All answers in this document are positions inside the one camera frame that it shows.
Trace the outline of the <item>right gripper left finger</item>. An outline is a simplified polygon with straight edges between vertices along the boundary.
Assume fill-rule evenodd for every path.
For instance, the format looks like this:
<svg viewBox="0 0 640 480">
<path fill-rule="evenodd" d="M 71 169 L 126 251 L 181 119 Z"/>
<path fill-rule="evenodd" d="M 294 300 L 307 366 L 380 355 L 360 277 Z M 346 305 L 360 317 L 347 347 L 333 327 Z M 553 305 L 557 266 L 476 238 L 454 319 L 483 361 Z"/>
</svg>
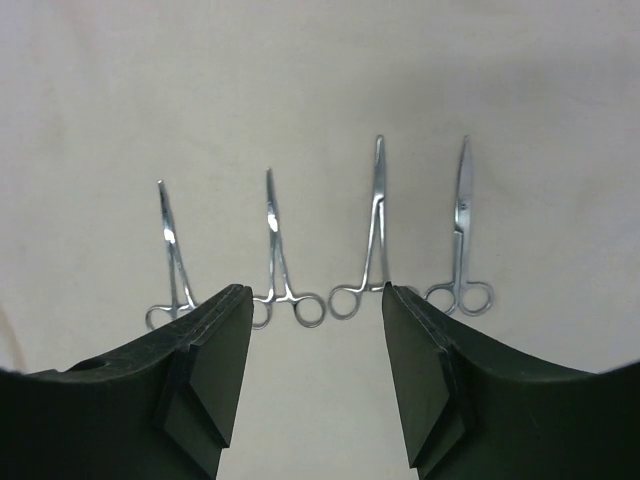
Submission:
<svg viewBox="0 0 640 480">
<path fill-rule="evenodd" d="M 5 479 L 213 479 L 231 442 L 253 319 L 232 284 L 66 371 L 1 373 Z"/>
</svg>

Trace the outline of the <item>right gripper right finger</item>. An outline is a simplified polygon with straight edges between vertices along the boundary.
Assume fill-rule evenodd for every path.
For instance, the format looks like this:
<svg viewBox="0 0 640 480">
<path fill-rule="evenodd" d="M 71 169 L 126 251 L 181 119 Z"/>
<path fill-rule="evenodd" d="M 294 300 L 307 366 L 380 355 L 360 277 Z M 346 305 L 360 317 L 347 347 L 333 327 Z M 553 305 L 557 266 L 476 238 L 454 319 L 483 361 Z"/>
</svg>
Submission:
<svg viewBox="0 0 640 480">
<path fill-rule="evenodd" d="M 534 357 L 387 284 L 386 345 L 409 466 L 422 479 L 635 479 L 639 366 Z"/>
</svg>

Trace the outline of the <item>steel forceps with ring handles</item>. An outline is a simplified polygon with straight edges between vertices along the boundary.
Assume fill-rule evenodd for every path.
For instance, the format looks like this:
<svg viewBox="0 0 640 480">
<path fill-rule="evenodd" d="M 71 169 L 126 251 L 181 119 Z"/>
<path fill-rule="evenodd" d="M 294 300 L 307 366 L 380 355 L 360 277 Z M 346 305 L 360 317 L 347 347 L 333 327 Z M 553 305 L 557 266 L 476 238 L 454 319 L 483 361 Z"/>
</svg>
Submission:
<svg viewBox="0 0 640 480">
<path fill-rule="evenodd" d="M 359 311 L 362 296 L 365 293 L 379 293 L 391 280 L 386 229 L 386 200 L 387 200 L 387 162 L 385 138 L 382 134 L 376 136 L 373 164 L 373 182 L 370 204 L 370 218 L 367 237 L 367 248 L 363 273 L 359 285 L 340 284 L 329 293 L 328 307 L 331 315 L 340 321 L 353 318 Z M 371 268 L 374 250 L 377 250 L 381 267 L 381 280 L 371 281 Z M 335 306 L 335 297 L 339 294 L 349 294 L 354 298 L 353 307 L 349 312 L 342 313 Z"/>
</svg>

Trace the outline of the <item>beige cloth kit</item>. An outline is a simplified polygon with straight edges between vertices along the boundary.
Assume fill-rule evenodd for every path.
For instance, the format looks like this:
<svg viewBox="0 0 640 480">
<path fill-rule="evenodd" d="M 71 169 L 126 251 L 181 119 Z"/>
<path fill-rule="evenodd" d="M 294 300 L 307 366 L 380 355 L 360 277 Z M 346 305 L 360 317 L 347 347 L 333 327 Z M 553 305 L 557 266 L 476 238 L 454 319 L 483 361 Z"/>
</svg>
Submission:
<svg viewBox="0 0 640 480">
<path fill-rule="evenodd" d="M 639 358 L 635 1 L 5 1 L 1 368 L 64 370 L 168 303 L 157 185 L 197 301 L 264 294 L 272 174 L 290 281 L 366 266 L 375 139 L 392 281 L 451 277 L 474 164 L 463 324 L 606 374 Z"/>
</svg>

